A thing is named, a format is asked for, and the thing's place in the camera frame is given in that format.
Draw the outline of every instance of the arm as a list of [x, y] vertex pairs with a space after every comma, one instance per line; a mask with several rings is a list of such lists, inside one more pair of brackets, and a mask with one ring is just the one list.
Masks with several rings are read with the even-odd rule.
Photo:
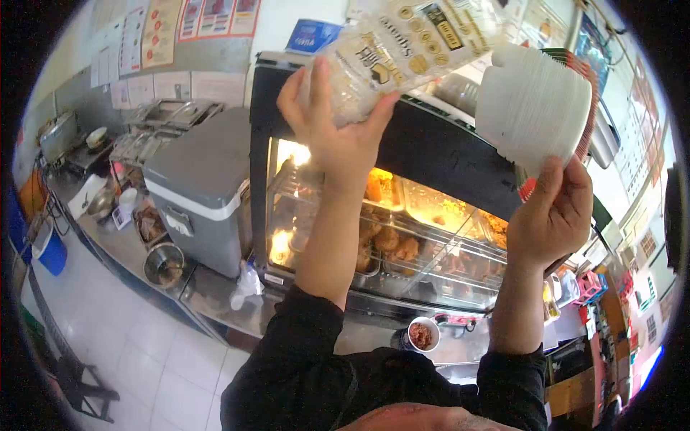
[[351, 365], [333, 355], [333, 346], [355, 272], [367, 176], [397, 95], [382, 98], [366, 123], [338, 130], [326, 62], [316, 60], [307, 110], [297, 103], [304, 73], [288, 78], [278, 108], [326, 174], [321, 206], [297, 268], [299, 287], [276, 307], [264, 338], [223, 393], [224, 429], [329, 429], [353, 381]]
[[313, 163], [326, 174], [321, 206], [299, 260], [296, 283], [304, 292], [345, 310], [355, 274], [359, 211], [367, 176], [400, 96], [391, 93], [383, 97], [365, 123], [337, 129], [331, 110], [328, 62], [316, 58], [307, 110], [297, 102], [305, 72], [302, 68], [291, 76], [278, 97], [285, 120], [299, 142], [309, 147]]
[[587, 240], [593, 195], [579, 161], [544, 164], [532, 197], [508, 224], [508, 268], [491, 317], [477, 385], [480, 414], [521, 430], [545, 430], [542, 350], [544, 270]]
[[592, 183], [573, 159], [546, 160], [530, 199], [508, 224], [508, 268], [491, 317], [489, 350], [528, 354], [544, 336], [544, 270], [587, 241], [593, 207]]

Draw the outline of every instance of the plastic bag on floor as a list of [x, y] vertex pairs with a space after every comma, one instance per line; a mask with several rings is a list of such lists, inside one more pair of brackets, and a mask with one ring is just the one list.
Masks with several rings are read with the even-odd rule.
[[230, 296], [230, 307], [238, 311], [244, 305], [244, 299], [252, 295], [260, 295], [264, 285], [251, 263], [243, 260], [239, 264], [239, 281], [237, 289]]

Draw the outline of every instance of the blue bucket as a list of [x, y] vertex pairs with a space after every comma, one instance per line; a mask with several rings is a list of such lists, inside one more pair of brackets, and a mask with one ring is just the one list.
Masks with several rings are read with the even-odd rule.
[[67, 247], [62, 243], [52, 220], [47, 219], [41, 226], [36, 241], [31, 247], [31, 253], [55, 276], [59, 275], [65, 268]]

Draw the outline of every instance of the stainless steel counter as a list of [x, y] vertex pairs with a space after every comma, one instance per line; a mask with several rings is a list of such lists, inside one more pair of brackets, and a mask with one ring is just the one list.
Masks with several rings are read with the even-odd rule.
[[[48, 186], [65, 207], [79, 191], [83, 181], [70, 174], [48, 179]], [[138, 279], [175, 300], [204, 330], [214, 332], [213, 338], [225, 342], [224, 334], [199, 315], [229, 328], [260, 338], [266, 331], [268, 321], [275, 313], [275, 305], [282, 300], [278, 292], [267, 289], [262, 296], [248, 297], [240, 310], [230, 308], [230, 296], [237, 288], [233, 280], [208, 269], [203, 265], [190, 264], [179, 283], [167, 290], [151, 285], [144, 277], [146, 249], [139, 240], [136, 227], [128, 224], [118, 231], [113, 222], [99, 225], [91, 217], [83, 215], [76, 220], [90, 241], [97, 244], [113, 260]], [[367, 352], [378, 347], [390, 346], [396, 329], [406, 323], [363, 312], [347, 311], [343, 330], [335, 344], [336, 354]], [[486, 319], [482, 319], [472, 333], [459, 333], [453, 328], [441, 328], [441, 342], [426, 356], [436, 365], [475, 363], [480, 360], [489, 346]]]

